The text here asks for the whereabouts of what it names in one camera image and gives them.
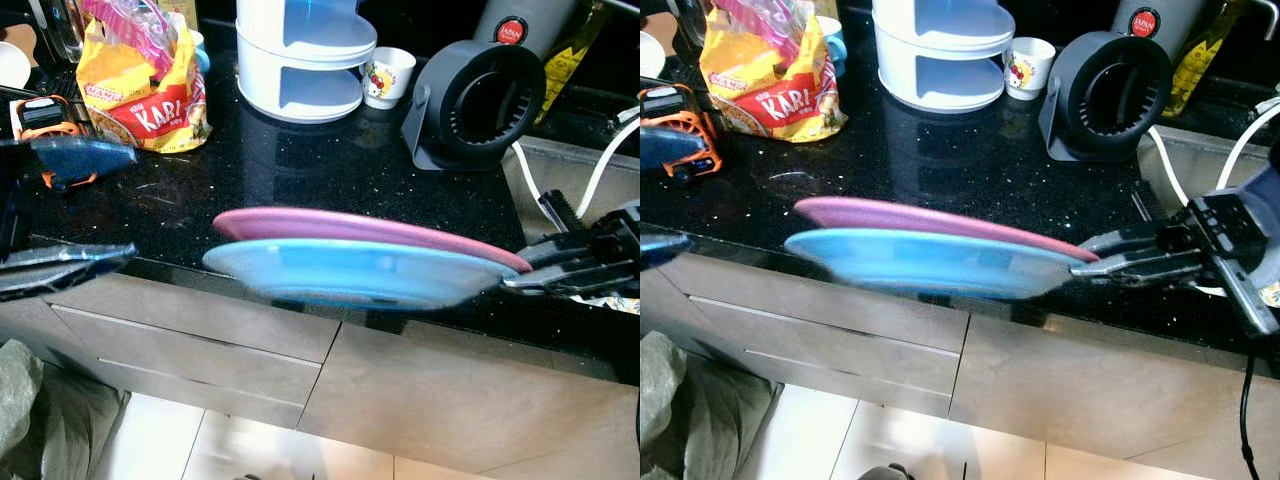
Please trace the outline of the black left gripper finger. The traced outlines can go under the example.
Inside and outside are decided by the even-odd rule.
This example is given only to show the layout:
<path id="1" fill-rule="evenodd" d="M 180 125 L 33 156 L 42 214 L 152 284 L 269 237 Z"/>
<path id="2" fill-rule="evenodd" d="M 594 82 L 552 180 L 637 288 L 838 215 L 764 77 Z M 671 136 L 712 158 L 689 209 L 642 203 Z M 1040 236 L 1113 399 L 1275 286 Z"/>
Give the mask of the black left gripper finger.
<path id="1" fill-rule="evenodd" d="M 35 165 L 54 183 L 82 183 L 131 166 L 138 157 L 131 146 L 92 138 L 4 140 L 1 146 L 3 157 Z"/>
<path id="2" fill-rule="evenodd" d="M 137 253 L 134 244 L 61 244 L 10 253 L 1 265 L 1 301 L 68 291 L 116 273 Z"/>

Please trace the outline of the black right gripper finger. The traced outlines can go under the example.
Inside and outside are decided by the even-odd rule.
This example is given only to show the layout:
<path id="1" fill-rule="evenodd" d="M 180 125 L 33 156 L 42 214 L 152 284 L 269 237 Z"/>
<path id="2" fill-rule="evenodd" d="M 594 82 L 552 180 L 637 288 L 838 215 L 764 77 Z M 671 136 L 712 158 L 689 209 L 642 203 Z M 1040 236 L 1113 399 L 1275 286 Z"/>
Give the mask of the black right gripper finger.
<path id="1" fill-rule="evenodd" d="M 1123 193 L 1128 193 L 1132 207 L 1126 211 L 1140 216 L 1140 221 L 1125 223 L 1112 230 L 1101 232 L 1079 244 L 1082 250 L 1091 251 L 1096 256 L 1105 259 L 1128 251 L 1152 248 L 1157 244 L 1157 233 L 1170 224 L 1148 180 L 1134 180 L 1123 187 Z"/>
<path id="2" fill-rule="evenodd" d="M 641 269 L 666 265 L 691 247 L 692 241 L 687 234 L 643 230 L 640 233 Z"/>
<path id="3" fill-rule="evenodd" d="M 596 237 L 604 230 L 600 219 L 585 223 L 559 189 L 541 193 L 536 202 L 557 232 L 520 250 L 521 259 L 531 266 L 602 264 L 595 248 Z"/>
<path id="4" fill-rule="evenodd" d="M 648 166 L 671 166 L 691 163 L 698 173 L 713 172 L 713 147 L 704 134 L 659 125 L 640 127 L 640 160 Z"/>
<path id="5" fill-rule="evenodd" d="M 605 266 L 566 268 L 554 265 L 536 269 L 503 280 L 503 289 L 525 296 L 576 296 L 593 294 L 605 284 Z"/>
<path id="6" fill-rule="evenodd" d="M 1126 252 L 1071 268 L 1070 273 L 1089 283 L 1179 283 L 1203 269 L 1197 252 Z"/>

